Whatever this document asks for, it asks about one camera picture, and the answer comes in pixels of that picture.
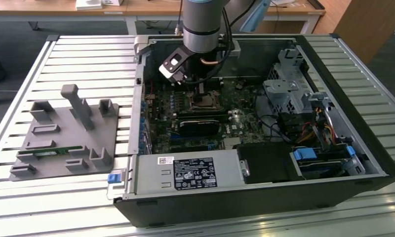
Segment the motherboard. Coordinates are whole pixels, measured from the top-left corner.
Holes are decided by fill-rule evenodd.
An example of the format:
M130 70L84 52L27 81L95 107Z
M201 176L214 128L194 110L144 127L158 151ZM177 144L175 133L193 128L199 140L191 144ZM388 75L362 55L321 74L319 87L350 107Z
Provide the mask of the motherboard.
M233 149L269 139L253 109L255 86L242 78L218 80L221 86L209 92L217 105L209 103L205 111L193 106L187 86L153 85L148 110L154 154Z

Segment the cable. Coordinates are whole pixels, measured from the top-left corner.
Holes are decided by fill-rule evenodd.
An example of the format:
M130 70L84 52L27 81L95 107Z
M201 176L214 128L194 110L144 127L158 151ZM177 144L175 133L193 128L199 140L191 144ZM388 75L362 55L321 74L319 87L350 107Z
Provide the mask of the cable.
M19 92L19 90L0 90L0 92Z
M283 140L287 142L287 143L291 143L291 144L297 144L281 131L278 131L273 126L270 126L261 118L258 112L257 112L257 100L258 100L258 94L255 94L255 98L254 98L254 110L255 110L255 117L258 119L258 121L262 122L262 124L265 126L267 126L267 128L271 129L271 131L274 131L278 135L282 136Z
M279 22L279 11L278 11L279 6L277 5L277 3L274 3L274 4L275 4L275 9L277 9L277 22L275 22L275 27L274 27L274 33L277 33L277 26L278 26L278 22Z
M169 30L171 23L173 23L173 21L170 21L170 23L169 23L169 25L167 25L166 29L165 29L165 30L162 30L162 31L159 31L159 34L161 34L161 35L163 34L163 32L165 32L165 31L167 31L167 30Z
M271 130L271 132L270 132L270 142L271 142L271 140L273 140L274 137L275 137L275 138L282 138L282 137L279 137L279 136L273 136L273 130Z
M325 127L330 131L331 141L333 141L333 144L335 144L335 131L334 131L334 129L330 126L325 126Z
M261 116L261 118L263 118L263 117L271 117L274 119L278 119L278 116L277 115L263 115L263 116Z
M144 23L150 28L154 28L154 26L150 25L150 24L147 23L147 21L140 21L140 22Z
M310 125L310 124L311 124L311 122L307 122L307 123L303 125L303 128L302 128L302 131L303 131L303 132L302 132L302 136L305 135L305 129L306 129L306 126Z
M301 144L303 141L309 140L315 135L315 132L311 132L306 137L303 137L297 143Z
M249 11L251 10L253 6L255 5L257 0L253 0L251 4L249 5L249 8L246 9L246 11L237 17L237 19L231 22L230 27L234 26L234 24L242 19L242 17L249 13Z
M229 56L230 56L230 53L231 53L231 48L233 48L233 31L231 31L231 27L230 27L230 22L229 22L229 15L227 15L227 11L226 9L223 9L223 16L225 16L225 22L226 22L226 38L227 38L227 45L229 45ZM221 61L207 61L205 58L201 58L201 62L207 65L207 66L217 66L219 65L223 61L227 60L229 57L226 57L227 55L225 55L225 57L222 58Z
M226 31L227 31L227 38L229 38L227 39L229 48L227 48L226 55L225 55L223 59L219 61L218 67L215 69L213 69L213 71L209 73L207 77L202 80L193 81L193 82L183 81L183 83L187 85L197 85L197 84L201 84L201 83L205 83L206 81L209 81L219 73L219 71L222 70L222 68L225 66L226 60L230 57L231 50L233 50L233 33L231 33L230 20L229 20L226 8L223 8L223 17L225 17Z
M183 0L181 1L181 10L179 10L179 20L178 20L178 25L181 25L182 9L183 9Z

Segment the red wire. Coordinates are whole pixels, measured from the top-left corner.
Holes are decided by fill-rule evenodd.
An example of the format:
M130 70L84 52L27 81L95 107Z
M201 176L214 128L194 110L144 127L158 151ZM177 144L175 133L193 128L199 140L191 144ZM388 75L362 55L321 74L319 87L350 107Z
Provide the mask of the red wire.
M334 131L333 127L331 127L331 131L333 131L333 142L335 143L335 131Z
M307 125L310 125L310 124L311 124L311 122L307 122L307 123L303 125L303 129L302 129L302 130L303 130L303 132L302 132L302 136L305 135L305 128L306 128L306 126L307 126Z

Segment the aluminum extrusion table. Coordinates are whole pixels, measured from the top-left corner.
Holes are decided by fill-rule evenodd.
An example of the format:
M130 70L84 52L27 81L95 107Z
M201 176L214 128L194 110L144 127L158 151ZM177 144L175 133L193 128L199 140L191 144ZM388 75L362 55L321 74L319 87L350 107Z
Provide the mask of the aluminum extrusion table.
M395 98L341 39L306 38L395 160ZM126 167L134 40L134 36L62 36L46 43L0 124L0 236L394 236L395 183L333 208L138 229L107 198L112 193L106 174L8 180L32 120L30 107L46 99L54 107L68 106L60 96L68 83L78 84L90 105L111 98L122 106L115 168ZM322 89L319 80L315 83Z

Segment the blue latch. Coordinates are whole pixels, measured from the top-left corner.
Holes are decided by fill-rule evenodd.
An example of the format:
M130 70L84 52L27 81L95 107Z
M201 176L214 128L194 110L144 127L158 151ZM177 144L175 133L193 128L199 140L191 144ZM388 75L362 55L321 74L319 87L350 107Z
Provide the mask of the blue latch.
M347 146L347 151L349 151L350 156L355 155L355 150L354 150L353 146Z
M293 152L293 154L295 155L297 160L318 158L313 148L299 148Z
M122 183L122 174L108 174L108 184Z

